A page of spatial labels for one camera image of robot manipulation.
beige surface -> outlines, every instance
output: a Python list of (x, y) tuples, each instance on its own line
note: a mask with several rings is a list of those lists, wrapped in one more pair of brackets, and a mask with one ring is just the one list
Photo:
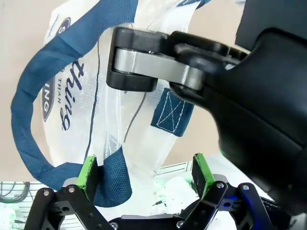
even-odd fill
[[(52, 10), (64, 0), (0, 0), (0, 180), (29, 181), (15, 147), (11, 132), (10, 104), (23, 69), (42, 46)], [(197, 10), (189, 32), (232, 45), (242, 9), (231, 0), (212, 0)], [(47, 152), (39, 102), (35, 102), (32, 133), (42, 150)], [(165, 164), (191, 159), (196, 152), (216, 154), (218, 134), (212, 116), (195, 108), (183, 138), (178, 139)]]

green tape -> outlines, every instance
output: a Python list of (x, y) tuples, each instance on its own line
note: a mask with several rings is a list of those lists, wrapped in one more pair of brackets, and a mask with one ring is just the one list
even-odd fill
[(197, 164), (199, 165), (202, 175), (205, 178), (206, 184), (205, 184), (205, 188), (202, 194), (202, 198), (205, 196), (205, 194), (207, 193), (208, 189), (211, 187), (211, 185), (214, 183), (215, 179), (214, 176), (209, 168), (209, 165), (204, 157), (204, 155), (202, 153), (196, 153), (194, 155), (194, 158), (197, 162)]
[(83, 167), (81, 169), (81, 172), (80, 172), (78, 180), (77, 180), (77, 186), (84, 191), (84, 193), (85, 193), (85, 195), (88, 199), (89, 199), (89, 197), (88, 197), (88, 194), (86, 192), (87, 191), (87, 185), (88, 185), (88, 179), (89, 179), (89, 176), (91, 174), (91, 170), (93, 168), (93, 165), (95, 164), (95, 160), (96, 160), (95, 156), (87, 157), (85, 159), (85, 162), (83, 164)]

bag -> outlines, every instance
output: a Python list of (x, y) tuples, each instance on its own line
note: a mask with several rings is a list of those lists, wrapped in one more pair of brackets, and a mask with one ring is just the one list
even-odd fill
[[(152, 182), (193, 105), (178, 99), (166, 81), (151, 93), (106, 85), (112, 27), (124, 25), (170, 34), (186, 32), (205, 0), (70, 0), (52, 13), (45, 46), (23, 71), (12, 101), (12, 132), (31, 175), (59, 190), (78, 177), (84, 159), (97, 157), (103, 180), (94, 204), (138, 200), (151, 206)], [(41, 90), (50, 164), (31, 134), (33, 101)]]

oval logo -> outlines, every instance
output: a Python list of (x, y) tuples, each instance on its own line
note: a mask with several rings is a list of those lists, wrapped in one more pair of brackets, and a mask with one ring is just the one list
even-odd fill
[[(63, 33), (65, 30), (69, 28), (71, 25), (71, 18), (65, 18), (62, 24), (59, 26), (56, 36)], [(45, 83), (42, 90), (42, 113), (44, 121), (47, 121), (47, 118), (51, 112), (53, 101), (55, 97), (61, 95), (61, 80), (57, 82), (57, 93), (55, 92), (55, 77), (50, 79), (48, 82)]]

blue fabric patch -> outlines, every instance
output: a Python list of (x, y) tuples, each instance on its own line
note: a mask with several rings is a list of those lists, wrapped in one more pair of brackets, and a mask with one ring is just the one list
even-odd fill
[(151, 126), (182, 137), (190, 121), (194, 105), (176, 97), (164, 88), (158, 106), (154, 110)]
[(177, 6), (184, 6), (184, 5), (192, 4), (192, 3), (195, 3), (195, 2), (198, 2), (198, 1), (200, 2), (200, 4), (198, 5), (197, 9), (202, 7), (204, 4), (210, 2), (211, 0), (183, 0)]
[[(104, 30), (133, 22), (137, 4), (137, 0), (100, 0), (76, 23), (37, 52), (19, 79), (11, 104), (14, 141), (31, 175), (53, 189), (59, 190), (68, 178), (78, 177), (82, 165), (65, 163), (53, 167), (46, 160), (31, 134), (33, 101), (45, 82), (88, 53)], [(114, 174), (118, 175), (118, 182), (112, 181)], [(122, 149), (105, 159), (101, 175), (104, 179), (98, 187), (95, 205), (113, 207), (130, 198), (131, 187)]]

